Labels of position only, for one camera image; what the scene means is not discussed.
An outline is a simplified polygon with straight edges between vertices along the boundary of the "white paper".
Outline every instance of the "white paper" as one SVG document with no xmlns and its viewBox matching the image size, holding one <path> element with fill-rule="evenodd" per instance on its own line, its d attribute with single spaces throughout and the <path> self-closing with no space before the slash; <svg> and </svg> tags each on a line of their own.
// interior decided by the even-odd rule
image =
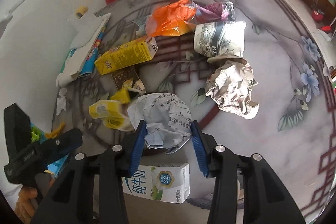
<svg viewBox="0 0 336 224">
<path fill-rule="evenodd" d="M 127 109 L 136 129 L 141 120 L 147 123 L 148 148 L 166 148 L 171 154 L 181 148 L 191 137 L 192 120 L 187 105 L 175 94 L 154 93 L 139 97 Z"/>
</svg>

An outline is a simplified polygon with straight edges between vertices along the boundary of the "tile floor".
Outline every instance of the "tile floor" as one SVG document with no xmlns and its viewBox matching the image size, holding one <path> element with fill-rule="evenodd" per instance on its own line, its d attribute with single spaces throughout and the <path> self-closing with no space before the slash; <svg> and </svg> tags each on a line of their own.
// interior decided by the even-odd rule
<svg viewBox="0 0 336 224">
<path fill-rule="evenodd" d="M 316 27 L 315 21 L 310 16 L 311 10 L 306 4 L 304 4 L 303 1 L 301 0 L 285 0 L 285 1 L 287 2 L 288 5 L 292 7 L 292 9 L 300 17 L 302 22 L 306 25 L 311 36 L 316 41 L 328 67 L 336 66 L 336 38 L 334 38 L 330 42 L 325 40 L 325 38 L 322 36 L 320 31 Z"/>
</svg>

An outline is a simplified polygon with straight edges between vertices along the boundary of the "white wall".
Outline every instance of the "white wall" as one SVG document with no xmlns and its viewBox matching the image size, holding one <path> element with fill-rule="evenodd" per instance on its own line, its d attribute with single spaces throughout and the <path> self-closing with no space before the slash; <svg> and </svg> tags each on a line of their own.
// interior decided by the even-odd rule
<svg viewBox="0 0 336 224">
<path fill-rule="evenodd" d="M 18 0 L 0 0 L 0 17 Z M 8 163 L 3 129 L 3 109 L 17 103 L 42 130 L 50 131 L 57 96 L 56 77 L 76 35 L 66 21 L 85 5 L 97 11 L 105 0 L 27 0 L 14 13 L 0 39 L 0 189 L 5 194 L 16 185 L 7 182 Z M 7 198 L 15 206 L 17 193 Z"/>
</svg>

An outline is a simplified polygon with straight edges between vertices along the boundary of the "metal screw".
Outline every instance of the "metal screw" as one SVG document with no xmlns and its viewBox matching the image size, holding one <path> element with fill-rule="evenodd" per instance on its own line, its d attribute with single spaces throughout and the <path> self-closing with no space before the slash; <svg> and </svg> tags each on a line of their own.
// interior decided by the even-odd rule
<svg viewBox="0 0 336 224">
<path fill-rule="evenodd" d="M 121 145 L 119 145 L 119 144 L 117 144 L 117 145 L 115 145 L 115 146 L 112 147 L 112 150 L 113 150 L 114 152 L 119 152 L 119 151 L 121 151 L 122 149 L 123 149 L 123 147 L 122 147 Z"/>
<path fill-rule="evenodd" d="M 78 153 L 78 154 L 75 156 L 75 159 L 76 159 L 76 160 L 82 160 L 82 159 L 84 159 L 84 154 L 83 154 L 83 153 Z"/>
<path fill-rule="evenodd" d="M 253 155 L 253 159 L 254 159 L 254 160 L 260 161 L 262 158 L 263 158 L 263 157 L 262 157 L 261 155 L 259 155 L 259 154 L 254 154 L 254 155 Z"/>
<path fill-rule="evenodd" d="M 222 146 L 222 145 L 217 145 L 215 149 L 216 149 L 216 151 L 218 151 L 218 152 L 224 152 L 224 151 L 225 151 L 225 147 Z"/>
</svg>

